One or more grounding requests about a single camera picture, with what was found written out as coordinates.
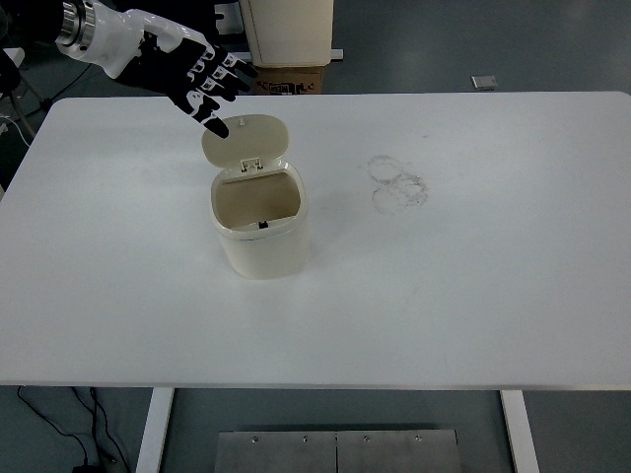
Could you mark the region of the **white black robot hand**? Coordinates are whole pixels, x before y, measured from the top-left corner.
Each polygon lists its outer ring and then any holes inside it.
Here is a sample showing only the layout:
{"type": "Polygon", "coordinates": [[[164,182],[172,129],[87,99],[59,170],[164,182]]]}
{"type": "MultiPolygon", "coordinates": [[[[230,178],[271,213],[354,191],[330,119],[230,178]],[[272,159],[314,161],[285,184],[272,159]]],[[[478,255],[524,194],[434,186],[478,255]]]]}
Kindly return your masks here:
{"type": "Polygon", "coordinates": [[[216,115],[217,99],[234,101],[256,71],[223,47],[172,20],[138,9],[118,12],[98,1],[72,1],[70,40],[58,48],[100,66],[119,82],[166,95],[183,113],[225,139],[228,126],[216,115]]]}

